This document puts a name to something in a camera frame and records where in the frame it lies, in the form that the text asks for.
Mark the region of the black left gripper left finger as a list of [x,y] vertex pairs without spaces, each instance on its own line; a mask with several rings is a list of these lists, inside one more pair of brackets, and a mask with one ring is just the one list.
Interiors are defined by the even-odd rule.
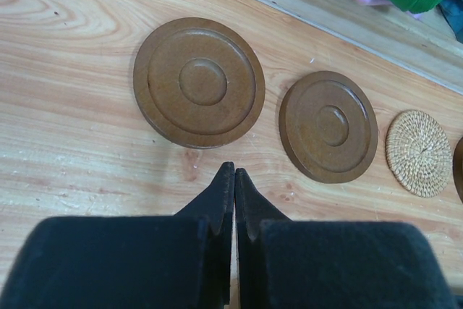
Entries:
[[42,220],[3,308],[222,308],[230,301],[234,165],[171,216]]

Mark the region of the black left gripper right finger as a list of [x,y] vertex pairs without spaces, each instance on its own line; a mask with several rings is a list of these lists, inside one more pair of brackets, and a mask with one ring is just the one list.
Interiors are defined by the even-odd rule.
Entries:
[[293,221],[235,176],[242,308],[455,308],[438,261],[415,226]]

